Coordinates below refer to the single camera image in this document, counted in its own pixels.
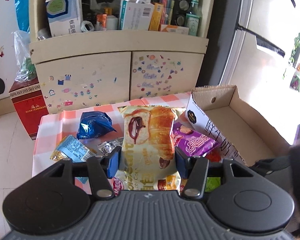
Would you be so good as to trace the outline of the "croissant snack bag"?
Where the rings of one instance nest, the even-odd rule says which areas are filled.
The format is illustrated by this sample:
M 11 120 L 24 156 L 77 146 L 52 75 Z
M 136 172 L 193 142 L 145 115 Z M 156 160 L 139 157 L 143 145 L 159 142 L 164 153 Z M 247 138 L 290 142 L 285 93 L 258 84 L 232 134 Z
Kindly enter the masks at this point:
M 184 108 L 125 106 L 123 144 L 113 187 L 117 191 L 180 190 L 173 125 Z

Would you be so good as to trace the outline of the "clear plastic bag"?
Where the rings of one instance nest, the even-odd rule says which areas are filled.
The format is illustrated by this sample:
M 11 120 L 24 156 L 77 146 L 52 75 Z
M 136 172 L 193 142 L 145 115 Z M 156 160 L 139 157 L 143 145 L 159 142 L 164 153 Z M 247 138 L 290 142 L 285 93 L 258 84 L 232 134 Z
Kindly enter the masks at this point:
M 37 72 L 30 56 L 30 34 L 18 30 L 14 32 L 14 50 L 18 71 L 16 82 L 31 81 L 37 77 Z

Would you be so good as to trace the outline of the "orange slim box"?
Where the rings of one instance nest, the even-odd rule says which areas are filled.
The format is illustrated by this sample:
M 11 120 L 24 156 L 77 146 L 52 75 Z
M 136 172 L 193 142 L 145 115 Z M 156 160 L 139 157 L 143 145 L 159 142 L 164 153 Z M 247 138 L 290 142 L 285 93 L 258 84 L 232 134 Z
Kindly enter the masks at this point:
M 158 31 L 161 22 L 163 8 L 164 6 L 161 3 L 154 4 L 154 10 L 150 21 L 149 29 L 148 29 L 149 31 Z

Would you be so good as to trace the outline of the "beige cabinet with stickers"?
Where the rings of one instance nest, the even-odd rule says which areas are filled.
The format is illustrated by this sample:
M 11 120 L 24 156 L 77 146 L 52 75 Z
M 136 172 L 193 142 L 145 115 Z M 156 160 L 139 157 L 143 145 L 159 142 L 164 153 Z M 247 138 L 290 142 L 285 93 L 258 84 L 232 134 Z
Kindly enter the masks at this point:
M 81 33 L 52 37 L 45 3 L 29 0 L 30 54 L 51 114 L 137 98 L 183 93 L 197 83 L 214 0 L 199 0 L 197 36 L 160 32 L 185 27 L 191 0 L 163 4 L 158 31 L 119 30 L 121 0 L 81 0 Z

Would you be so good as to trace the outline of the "light blue snack packet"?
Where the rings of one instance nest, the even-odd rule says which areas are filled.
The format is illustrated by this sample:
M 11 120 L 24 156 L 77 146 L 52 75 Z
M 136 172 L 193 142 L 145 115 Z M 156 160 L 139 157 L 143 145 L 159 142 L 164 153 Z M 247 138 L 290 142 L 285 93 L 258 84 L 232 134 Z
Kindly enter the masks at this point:
M 55 150 L 50 156 L 53 161 L 70 158 L 74 163 L 81 163 L 87 161 L 90 157 L 95 157 L 96 152 L 90 150 L 83 145 L 73 135 L 64 137 L 57 145 Z

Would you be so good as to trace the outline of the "white blue tissue box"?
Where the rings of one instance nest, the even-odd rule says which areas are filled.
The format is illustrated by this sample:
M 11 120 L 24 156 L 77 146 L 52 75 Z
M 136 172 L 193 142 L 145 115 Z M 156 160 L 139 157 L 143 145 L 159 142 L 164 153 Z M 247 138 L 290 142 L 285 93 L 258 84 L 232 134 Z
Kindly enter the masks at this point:
M 45 3 L 52 37 L 81 33 L 81 0 L 50 0 Z

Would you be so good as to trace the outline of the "orange white flat box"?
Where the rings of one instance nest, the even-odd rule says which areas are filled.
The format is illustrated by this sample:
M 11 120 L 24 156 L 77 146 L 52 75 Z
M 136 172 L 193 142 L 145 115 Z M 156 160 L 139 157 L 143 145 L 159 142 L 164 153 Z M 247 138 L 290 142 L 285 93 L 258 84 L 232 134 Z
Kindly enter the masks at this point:
M 175 33 L 175 34 L 183 34 L 183 35 L 189 34 L 189 28 L 187 27 L 181 27 L 181 26 L 169 25 L 169 24 L 161 24 L 159 31 L 165 33 Z

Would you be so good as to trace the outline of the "cardboard box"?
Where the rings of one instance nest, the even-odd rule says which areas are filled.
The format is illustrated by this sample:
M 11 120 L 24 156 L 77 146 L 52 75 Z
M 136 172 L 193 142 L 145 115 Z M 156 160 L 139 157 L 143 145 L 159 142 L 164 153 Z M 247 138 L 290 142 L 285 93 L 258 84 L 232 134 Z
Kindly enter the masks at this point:
M 198 132 L 215 139 L 221 158 L 252 166 L 262 159 L 285 156 L 290 145 L 233 85 L 197 87 L 185 118 Z

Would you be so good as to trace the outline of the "blue foil snack bag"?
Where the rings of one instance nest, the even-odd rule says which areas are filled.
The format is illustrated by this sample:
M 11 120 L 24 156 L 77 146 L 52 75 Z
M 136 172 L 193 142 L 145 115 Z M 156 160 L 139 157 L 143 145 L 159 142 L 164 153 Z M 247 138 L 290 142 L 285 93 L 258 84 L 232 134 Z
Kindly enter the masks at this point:
M 78 140 L 102 137 L 110 132 L 116 132 L 111 118 L 104 112 L 83 112 L 76 134 Z

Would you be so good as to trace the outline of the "pink checkered tablecloth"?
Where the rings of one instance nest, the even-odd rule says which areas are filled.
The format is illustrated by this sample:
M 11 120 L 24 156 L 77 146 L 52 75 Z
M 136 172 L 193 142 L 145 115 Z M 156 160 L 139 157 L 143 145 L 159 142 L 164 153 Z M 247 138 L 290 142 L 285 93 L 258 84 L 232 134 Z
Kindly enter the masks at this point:
M 123 117 L 118 110 L 119 107 L 128 105 L 162 105 L 183 108 L 187 106 L 189 97 L 189 92 L 171 94 L 46 115 L 41 118 L 34 145 L 32 175 L 36 176 L 55 163 L 50 159 L 51 154 L 63 138 L 69 135 L 76 136 L 83 112 L 101 111 L 106 113 L 112 119 L 113 127 L 116 129 L 115 132 L 110 132 L 97 139 L 82 140 L 82 144 L 95 150 L 97 145 L 105 141 L 123 137 Z

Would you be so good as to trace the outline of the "green glass bottle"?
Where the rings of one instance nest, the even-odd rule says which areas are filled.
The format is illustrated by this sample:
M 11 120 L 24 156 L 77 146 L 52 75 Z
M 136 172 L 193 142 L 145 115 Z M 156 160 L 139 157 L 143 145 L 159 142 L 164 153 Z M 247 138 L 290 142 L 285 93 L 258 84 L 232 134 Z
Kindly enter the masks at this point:
M 189 29 L 189 35 L 197 36 L 202 12 L 199 9 L 199 0 L 191 0 L 189 12 L 186 14 L 185 27 Z

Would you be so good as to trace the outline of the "purple snack packet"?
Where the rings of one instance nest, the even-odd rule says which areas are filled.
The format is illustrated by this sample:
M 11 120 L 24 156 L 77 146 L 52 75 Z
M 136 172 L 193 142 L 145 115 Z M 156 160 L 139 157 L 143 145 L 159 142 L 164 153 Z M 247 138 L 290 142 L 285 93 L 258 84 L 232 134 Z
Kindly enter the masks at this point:
M 219 146 L 219 143 L 200 132 L 179 122 L 173 125 L 174 145 L 178 146 L 188 157 L 205 157 Z

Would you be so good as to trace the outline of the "red gift box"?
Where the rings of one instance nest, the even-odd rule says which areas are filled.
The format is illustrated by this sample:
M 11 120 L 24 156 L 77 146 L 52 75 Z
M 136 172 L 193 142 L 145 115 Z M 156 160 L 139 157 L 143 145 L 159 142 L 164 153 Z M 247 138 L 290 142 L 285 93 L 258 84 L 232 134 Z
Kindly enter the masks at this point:
M 9 95 L 27 134 L 36 140 L 41 118 L 49 113 L 38 78 L 25 82 L 14 81 Z

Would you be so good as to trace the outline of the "white teal medicine box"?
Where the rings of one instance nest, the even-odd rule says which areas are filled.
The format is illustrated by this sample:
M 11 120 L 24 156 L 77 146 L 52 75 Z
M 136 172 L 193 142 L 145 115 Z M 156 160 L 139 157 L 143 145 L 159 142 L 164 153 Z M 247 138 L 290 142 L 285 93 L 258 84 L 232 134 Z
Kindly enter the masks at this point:
M 119 30 L 148 30 L 154 5 L 151 0 L 121 0 Z

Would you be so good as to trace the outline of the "red snack packet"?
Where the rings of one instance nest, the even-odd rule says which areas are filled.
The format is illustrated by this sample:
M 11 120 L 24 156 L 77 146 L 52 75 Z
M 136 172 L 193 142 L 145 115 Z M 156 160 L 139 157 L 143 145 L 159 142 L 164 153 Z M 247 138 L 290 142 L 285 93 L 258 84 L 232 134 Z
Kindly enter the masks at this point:
M 220 153 L 220 150 L 218 149 L 213 149 L 210 152 L 208 152 L 205 156 L 206 159 L 208 159 L 210 162 L 213 163 L 221 163 L 223 160 L 223 157 Z

